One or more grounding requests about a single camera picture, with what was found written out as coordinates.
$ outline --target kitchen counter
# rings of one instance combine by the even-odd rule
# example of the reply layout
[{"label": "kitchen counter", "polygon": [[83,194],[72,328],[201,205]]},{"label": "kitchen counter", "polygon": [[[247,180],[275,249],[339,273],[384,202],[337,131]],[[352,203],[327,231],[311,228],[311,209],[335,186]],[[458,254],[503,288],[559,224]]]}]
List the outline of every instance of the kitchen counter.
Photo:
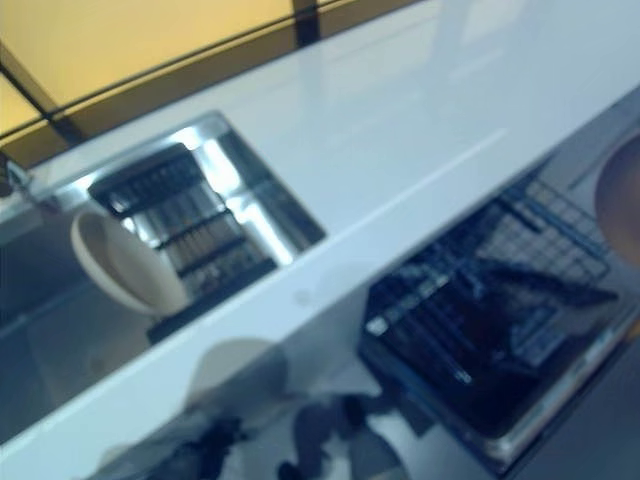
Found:
[{"label": "kitchen counter", "polygon": [[[87,477],[181,411],[195,377],[200,390],[228,378],[531,166],[640,82],[638,13],[631,0],[419,3],[38,167],[43,188],[80,178],[218,109],[327,237],[3,445],[0,477]],[[625,108],[611,115],[628,124]],[[263,346],[203,380],[205,357],[238,338]]]}]

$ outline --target white bowl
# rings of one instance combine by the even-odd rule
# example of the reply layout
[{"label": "white bowl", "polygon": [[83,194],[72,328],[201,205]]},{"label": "white bowl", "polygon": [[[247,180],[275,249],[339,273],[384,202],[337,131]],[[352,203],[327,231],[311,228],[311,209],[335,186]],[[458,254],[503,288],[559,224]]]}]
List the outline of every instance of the white bowl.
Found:
[{"label": "white bowl", "polygon": [[187,292],[175,271],[116,219],[78,214],[71,225],[71,243],[89,277],[123,305],[163,316],[188,305]]}]

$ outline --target sink basin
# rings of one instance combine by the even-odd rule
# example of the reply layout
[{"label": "sink basin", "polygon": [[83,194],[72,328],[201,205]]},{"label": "sink basin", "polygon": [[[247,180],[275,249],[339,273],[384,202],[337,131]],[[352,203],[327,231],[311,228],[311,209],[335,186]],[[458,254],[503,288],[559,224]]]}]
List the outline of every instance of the sink basin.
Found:
[{"label": "sink basin", "polygon": [[[26,379],[18,382],[24,388],[0,382],[0,404],[24,413],[30,396],[47,401],[31,402],[39,407],[25,415],[0,412],[0,444],[324,237],[218,113],[36,196],[57,211],[25,202],[0,221],[0,362],[19,365],[24,372],[11,367],[11,375]],[[102,292],[70,240],[73,219],[92,212],[155,249],[183,282],[189,305],[158,319]],[[7,352],[17,347],[9,345],[22,345],[20,355],[31,360],[14,358]]]}]

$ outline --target faucet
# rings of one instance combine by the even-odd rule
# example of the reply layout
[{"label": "faucet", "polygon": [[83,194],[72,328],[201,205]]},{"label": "faucet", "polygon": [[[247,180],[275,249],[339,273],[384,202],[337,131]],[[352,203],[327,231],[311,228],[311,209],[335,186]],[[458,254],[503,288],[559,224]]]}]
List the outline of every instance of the faucet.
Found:
[{"label": "faucet", "polygon": [[33,175],[0,151],[0,198],[8,197],[18,190],[22,198],[42,213],[55,214],[60,211],[55,198],[38,200],[30,190]]},{"label": "faucet", "polygon": [[24,168],[11,160],[11,157],[0,151],[0,197],[8,197],[17,188],[28,189],[33,176]]}]

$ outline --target stainless steel sink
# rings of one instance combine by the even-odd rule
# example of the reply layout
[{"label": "stainless steel sink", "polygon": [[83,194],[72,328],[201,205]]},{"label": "stainless steel sink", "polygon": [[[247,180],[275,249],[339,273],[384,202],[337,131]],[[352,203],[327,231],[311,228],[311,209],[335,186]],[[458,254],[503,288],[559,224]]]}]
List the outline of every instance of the stainless steel sink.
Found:
[{"label": "stainless steel sink", "polygon": [[[176,155],[192,174],[186,184],[180,184],[179,168],[174,169]],[[122,203],[127,191],[131,194],[128,200],[138,202],[129,209]],[[199,204],[189,196],[193,192],[199,195]],[[15,332],[39,323],[46,324],[46,335],[73,336],[76,325],[82,329],[87,323],[102,322],[104,328],[94,329],[102,333],[74,340],[98,345],[106,326],[118,325],[121,338],[118,340],[117,332],[110,333],[112,346],[118,342],[129,346],[109,347],[120,352],[118,358],[97,362],[108,367],[96,368],[98,373],[90,376],[91,381],[140,353],[149,340],[165,338],[263,275],[295,261],[324,236],[282,182],[217,113],[124,152],[99,169],[36,197],[57,205],[58,211],[40,211],[25,202],[0,222],[0,343],[12,342],[11,335],[18,335]],[[191,293],[191,305],[173,317],[151,319],[98,291],[70,242],[73,218],[83,211],[115,216],[155,248],[181,276]],[[184,261],[185,253],[191,255],[188,261]],[[123,328],[126,322],[135,328]],[[138,339],[132,347],[127,336],[140,326],[148,340],[141,343]],[[46,345],[46,340],[39,344]],[[65,349],[82,347],[87,351],[102,348],[76,343]],[[74,385],[52,403],[66,401],[89,386],[88,381]],[[27,417],[33,421],[45,413]]]}]

